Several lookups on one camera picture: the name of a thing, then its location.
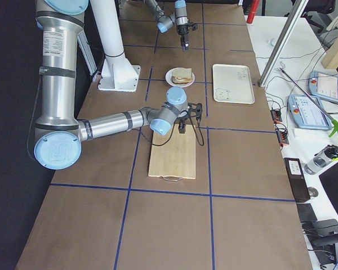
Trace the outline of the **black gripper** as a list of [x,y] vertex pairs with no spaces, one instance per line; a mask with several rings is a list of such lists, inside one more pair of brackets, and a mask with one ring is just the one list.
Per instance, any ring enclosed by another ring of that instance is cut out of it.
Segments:
[[187,110],[184,111],[184,114],[180,117],[179,125],[178,125],[178,130],[179,133],[185,133],[185,122],[187,119],[192,119],[195,118],[197,121],[197,124],[201,123],[202,120],[202,113],[203,113],[203,107],[201,103],[188,103]]
[[189,50],[189,29],[192,29],[192,31],[195,31],[197,29],[197,23],[194,22],[188,22],[186,24],[179,24],[176,26],[177,33],[180,36],[180,42],[183,48],[183,51]]

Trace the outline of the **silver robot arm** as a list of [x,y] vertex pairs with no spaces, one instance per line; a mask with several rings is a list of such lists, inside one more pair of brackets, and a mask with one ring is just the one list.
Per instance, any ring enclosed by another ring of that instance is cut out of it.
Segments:
[[180,36],[180,43],[183,51],[189,50],[189,29],[197,30],[197,24],[188,19],[186,1],[175,1],[175,10],[171,15],[166,15],[155,0],[143,1],[154,15],[157,28],[161,33],[167,32],[173,26]]
[[53,170],[73,165],[81,155],[83,141],[111,136],[149,126],[154,132],[171,135],[175,123],[184,131],[185,122],[201,121],[202,105],[187,100],[185,91],[175,85],[158,108],[143,107],[91,120],[74,116],[77,51],[82,50],[87,65],[94,60],[84,36],[87,7],[94,13],[104,66],[102,91],[134,92],[140,66],[126,58],[114,1],[37,1],[36,20],[43,30],[43,64],[39,70],[38,93],[42,95],[42,113],[35,121],[34,156]]

